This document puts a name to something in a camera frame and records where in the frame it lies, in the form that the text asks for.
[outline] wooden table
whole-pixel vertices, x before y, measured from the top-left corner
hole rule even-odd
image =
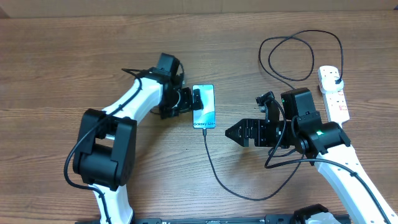
[[[208,131],[208,145],[220,179],[243,195],[269,195],[294,166],[265,170],[267,149],[242,148],[224,131],[242,118],[262,118],[255,97],[272,90],[279,99],[289,89],[259,68],[261,41],[304,29],[328,30],[341,39],[351,115],[344,129],[368,175],[398,211],[397,21],[394,11],[0,20],[0,223],[99,217],[93,193],[65,182],[63,163],[83,112],[110,105],[133,84],[120,68],[152,67],[161,52],[183,62],[187,86],[215,85],[218,124]],[[329,35],[300,36],[314,48],[315,73],[293,85],[312,91],[325,122],[316,70],[340,67],[340,50]],[[276,43],[264,46],[264,57]],[[310,60],[309,49],[297,41],[283,44],[272,57],[278,71],[294,78],[308,73]],[[139,218],[260,217],[315,203],[346,213],[308,164],[269,200],[251,202],[227,193],[213,177],[191,114],[145,117],[127,188]]]

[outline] power outlet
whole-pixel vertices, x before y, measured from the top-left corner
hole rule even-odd
[[[334,81],[339,77],[340,74],[336,67],[326,65],[318,69],[319,87],[321,91],[324,90],[322,96],[328,121],[334,121],[341,126],[342,123],[349,120],[343,86],[330,84],[330,80]]]

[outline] white power strip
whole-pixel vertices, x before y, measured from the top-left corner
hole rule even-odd
[[[339,77],[336,67],[324,65],[318,69],[319,87],[322,91],[328,121],[334,121],[342,126],[349,120],[349,113],[343,92],[344,83],[335,84],[335,80]]]

